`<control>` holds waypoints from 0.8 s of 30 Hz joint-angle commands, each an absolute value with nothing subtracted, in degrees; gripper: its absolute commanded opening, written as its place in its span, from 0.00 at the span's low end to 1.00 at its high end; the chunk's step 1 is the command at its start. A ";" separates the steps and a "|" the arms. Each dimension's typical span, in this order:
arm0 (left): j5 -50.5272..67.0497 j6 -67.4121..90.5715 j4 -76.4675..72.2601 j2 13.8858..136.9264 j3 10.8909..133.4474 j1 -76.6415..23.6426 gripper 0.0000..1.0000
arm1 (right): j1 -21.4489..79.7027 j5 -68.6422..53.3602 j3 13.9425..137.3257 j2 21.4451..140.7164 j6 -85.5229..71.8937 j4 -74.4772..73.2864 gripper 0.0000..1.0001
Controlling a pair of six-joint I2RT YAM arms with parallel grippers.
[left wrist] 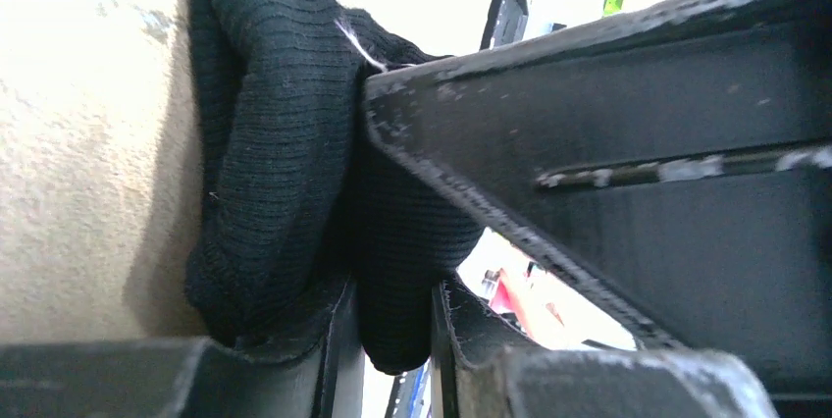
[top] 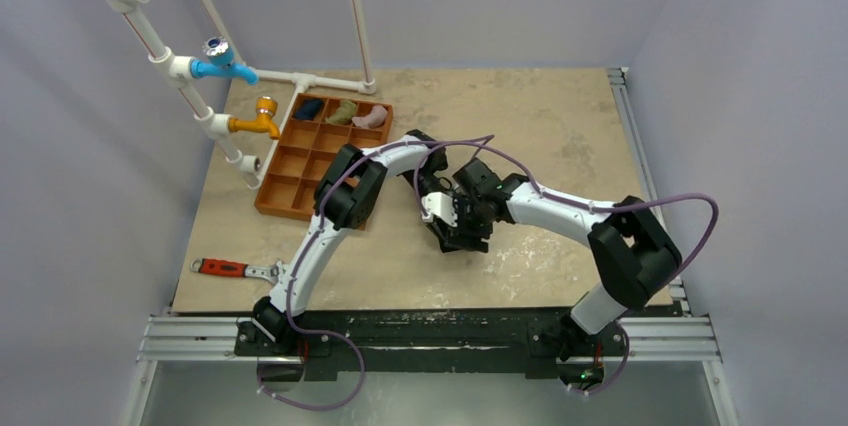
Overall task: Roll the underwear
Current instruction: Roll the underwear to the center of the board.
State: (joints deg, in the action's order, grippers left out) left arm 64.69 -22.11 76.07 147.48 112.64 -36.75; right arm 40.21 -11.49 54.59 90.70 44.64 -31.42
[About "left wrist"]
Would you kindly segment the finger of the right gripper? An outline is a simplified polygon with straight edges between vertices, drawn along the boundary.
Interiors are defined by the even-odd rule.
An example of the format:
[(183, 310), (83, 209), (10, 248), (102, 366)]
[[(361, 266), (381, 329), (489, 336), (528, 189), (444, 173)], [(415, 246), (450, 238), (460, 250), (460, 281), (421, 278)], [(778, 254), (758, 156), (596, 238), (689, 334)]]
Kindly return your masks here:
[(365, 115), (646, 345), (831, 393), (831, 0), (668, 0), (375, 76)]

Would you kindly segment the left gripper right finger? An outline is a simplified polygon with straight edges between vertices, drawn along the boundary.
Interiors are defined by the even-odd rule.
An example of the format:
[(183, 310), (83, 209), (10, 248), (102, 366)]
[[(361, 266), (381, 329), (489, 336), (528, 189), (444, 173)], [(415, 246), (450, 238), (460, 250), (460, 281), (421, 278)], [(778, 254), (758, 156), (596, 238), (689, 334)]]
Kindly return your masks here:
[(762, 383), (718, 351), (548, 350), (459, 279), (432, 292), (437, 417), (774, 417)]

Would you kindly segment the black underwear white waistband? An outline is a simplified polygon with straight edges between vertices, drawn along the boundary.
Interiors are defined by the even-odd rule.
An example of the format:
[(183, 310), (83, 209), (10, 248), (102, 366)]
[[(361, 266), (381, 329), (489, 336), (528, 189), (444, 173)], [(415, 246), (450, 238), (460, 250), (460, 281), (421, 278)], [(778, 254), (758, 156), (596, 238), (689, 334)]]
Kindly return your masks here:
[(483, 227), (368, 140), (375, 69), (430, 56), (337, 0), (188, 0), (203, 147), (201, 231), (185, 294), (209, 334), (273, 342), (323, 268), (357, 283), (360, 337), (381, 372), (422, 365), (433, 286)]

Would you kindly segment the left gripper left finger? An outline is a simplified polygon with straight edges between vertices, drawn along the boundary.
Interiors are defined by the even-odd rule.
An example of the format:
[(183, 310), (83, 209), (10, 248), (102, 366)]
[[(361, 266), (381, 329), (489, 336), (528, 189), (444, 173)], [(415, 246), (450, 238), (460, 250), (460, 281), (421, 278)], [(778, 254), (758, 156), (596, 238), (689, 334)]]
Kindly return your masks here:
[(5, 417), (357, 417), (355, 283), (324, 280), (243, 351), (209, 338), (13, 344)]

